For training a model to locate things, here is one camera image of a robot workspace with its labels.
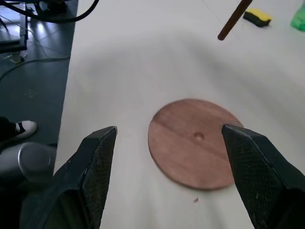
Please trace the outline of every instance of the white table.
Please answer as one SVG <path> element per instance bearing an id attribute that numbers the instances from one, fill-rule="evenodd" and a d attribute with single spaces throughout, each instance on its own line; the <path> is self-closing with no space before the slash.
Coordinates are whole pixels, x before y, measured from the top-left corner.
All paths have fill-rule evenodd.
<path id="1" fill-rule="evenodd" d="M 305 33 L 289 25 L 301 0 L 256 0 L 271 26 L 240 20 L 218 41 L 238 3 L 101 0 L 76 24 L 56 169 L 85 136 L 118 126 L 102 229 L 253 228 L 235 186 L 190 190 L 154 164 L 148 126 L 174 100 L 222 105 L 305 173 Z"/>

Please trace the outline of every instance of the wooden disc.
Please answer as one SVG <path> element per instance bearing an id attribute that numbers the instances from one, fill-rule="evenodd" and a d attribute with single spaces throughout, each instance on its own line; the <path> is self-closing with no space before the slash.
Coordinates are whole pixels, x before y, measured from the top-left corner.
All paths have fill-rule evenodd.
<path id="1" fill-rule="evenodd" d="M 152 158 L 167 177 L 198 189 L 234 183 L 221 124 L 239 121 L 220 106 L 197 99 L 166 105 L 148 129 Z"/>

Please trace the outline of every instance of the yellow sponge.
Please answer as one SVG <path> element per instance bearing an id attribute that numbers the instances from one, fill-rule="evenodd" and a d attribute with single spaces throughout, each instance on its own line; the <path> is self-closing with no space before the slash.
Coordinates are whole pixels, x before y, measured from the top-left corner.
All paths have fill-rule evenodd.
<path id="1" fill-rule="evenodd" d="M 272 17 L 259 9 L 252 8 L 246 10 L 244 13 L 244 19 L 252 22 L 258 27 L 264 27 L 269 25 Z"/>

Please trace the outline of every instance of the black and white sneaker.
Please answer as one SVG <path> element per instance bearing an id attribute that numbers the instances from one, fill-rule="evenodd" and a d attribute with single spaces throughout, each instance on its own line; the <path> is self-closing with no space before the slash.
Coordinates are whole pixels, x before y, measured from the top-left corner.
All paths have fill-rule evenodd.
<path id="1" fill-rule="evenodd" d="M 35 122 L 22 121 L 20 123 L 16 123 L 15 136 L 1 142 L 1 145 L 21 141 L 34 134 L 36 130 L 37 130 L 37 124 Z"/>

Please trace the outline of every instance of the brown dowel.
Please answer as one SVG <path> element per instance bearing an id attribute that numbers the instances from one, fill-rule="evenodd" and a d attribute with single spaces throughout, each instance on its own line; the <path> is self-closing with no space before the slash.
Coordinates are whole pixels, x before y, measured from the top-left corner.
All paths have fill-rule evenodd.
<path id="1" fill-rule="evenodd" d="M 218 35 L 218 39 L 223 41 L 226 36 L 229 34 L 231 29 L 234 27 L 234 25 L 237 23 L 237 21 L 241 18 L 243 13 L 246 11 L 246 9 L 251 4 L 252 0 L 242 0 L 241 3 L 239 3 L 238 7 L 226 23 L 226 25 L 221 30 L 220 34 Z"/>

